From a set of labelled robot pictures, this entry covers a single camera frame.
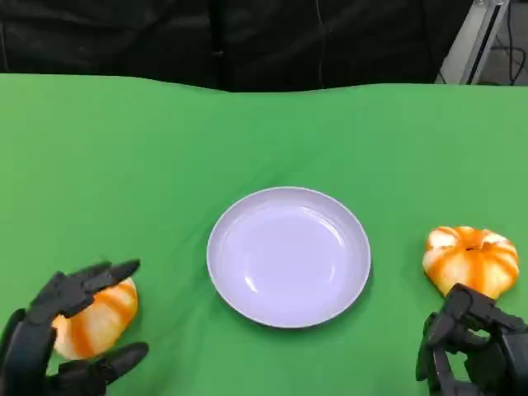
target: table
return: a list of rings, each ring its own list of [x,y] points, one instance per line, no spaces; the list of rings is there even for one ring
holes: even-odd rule
[[[415,359],[442,301],[421,268],[429,231],[486,226],[521,264],[528,254],[526,100],[522,88],[228,94],[0,76],[0,318],[58,269],[141,257],[140,313],[121,341],[151,352],[111,395],[425,396]],[[336,197],[370,238],[364,294],[318,328],[252,323],[207,276],[219,215],[283,185]],[[500,306],[528,318],[524,276]]]

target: plate rim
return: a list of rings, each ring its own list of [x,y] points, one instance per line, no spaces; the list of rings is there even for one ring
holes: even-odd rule
[[[228,299],[222,293],[220,288],[218,287],[218,285],[216,283],[216,280],[215,280],[215,277],[213,276],[213,272],[211,270],[211,258],[210,258],[211,243],[212,243],[215,235],[218,233],[217,229],[218,229],[219,225],[222,224],[224,218],[227,216],[228,213],[230,213],[236,206],[240,205],[243,201],[248,200],[248,199],[252,198],[253,196],[262,194],[264,192],[276,191],[276,190],[304,191],[304,192],[308,192],[308,193],[311,193],[311,194],[316,194],[316,195],[322,196],[325,199],[333,201],[334,203],[336,203],[339,206],[341,206],[348,213],[348,215],[350,215],[353,218],[353,220],[357,223],[357,225],[359,225],[359,228],[360,228],[360,231],[361,231],[361,235],[365,239],[365,243],[366,243],[366,247],[367,247],[367,270],[368,271],[366,272],[366,276],[364,276],[364,279],[361,279],[361,287],[359,287],[357,292],[350,299],[348,299],[348,301],[346,302],[344,308],[337,309],[336,312],[331,312],[331,314],[329,314],[324,320],[319,320],[319,321],[316,321],[316,322],[313,322],[313,323],[309,323],[309,324],[305,324],[305,325],[287,325],[287,324],[268,323],[265,320],[262,320],[262,319],[259,319],[259,318],[255,318],[253,315],[248,314],[246,312],[243,312],[243,310],[239,309],[236,306],[236,304],[233,303],[233,301]],[[356,215],[350,209],[348,209],[343,203],[341,203],[339,200],[337,200],[336,198],[334,198],[332,196],[329,196],[329,195],[327,195],[327,194],[325,194],[325,193],[323,193],[321,191],[316,191],[316,190],[313,190],[311,188],[299,187],[299,186],[275,186],[275,187],[265,188],[263,190],[254,191],[251,194],[247,194],[247,195],[243,196],[242,198],[240,198],[239,200],[236,200],[233,204],[231,204],[229,206],[228,209],[226,209],[222,213],[222,215],[216,220],[216,223],[214,223],[214,226],[211,229],[211,232],[209,234],[209,238],[207,240],[207,250],[206,250],[205,258],[206,258],[206,261],[207,261],[207,271],[209,273],[209,278],[210,278],[211,282],[213,283],[214,289],[220,295],[220,297],[229,305],[229,307],[231,309],[233,309],[234,311],[236,311],[237,313],[241,314],[243,317],[248,318],[248,319],[252,320],[255,323],[260,323],[260,324],[263,324],[263,325],[271,327],[271,328],[311,328],[311,327],[314,327],[314,326],[318,326],[319,324],[326,323],[326,322],[328,322],[330,320],[333,320],[337,316],[339,316],[339,315],[343,314],[345,311],[347,311],[356,302],[356,300],[360,297],[361,293],[363,293],[363,290],[365,289],[365,286],[366,286],[368,280],[370,279],[370,273],[372,271],[372,248],[370,246],[369,237],[367,236],[367,234],[365,232],[365,228],[363,227],[363,224],[356,217]]]

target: white plate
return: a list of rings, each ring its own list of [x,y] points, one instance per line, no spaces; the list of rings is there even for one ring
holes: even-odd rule
[[[304,328],[347,309],[370,273],[370,246],[352,212],[320,192],[277,187],[246,196],[218,220],[207,266],[242,315]]]

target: metal frame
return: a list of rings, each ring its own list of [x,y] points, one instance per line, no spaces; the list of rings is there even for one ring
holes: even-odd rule
[[[476,84],[511,0],[478,0],[471,6],[436,83]]]

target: black cloth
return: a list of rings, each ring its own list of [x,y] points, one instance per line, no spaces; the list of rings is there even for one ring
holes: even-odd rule
[[[230,91],[429,83],[471,3],[0,0],[0,70]]]

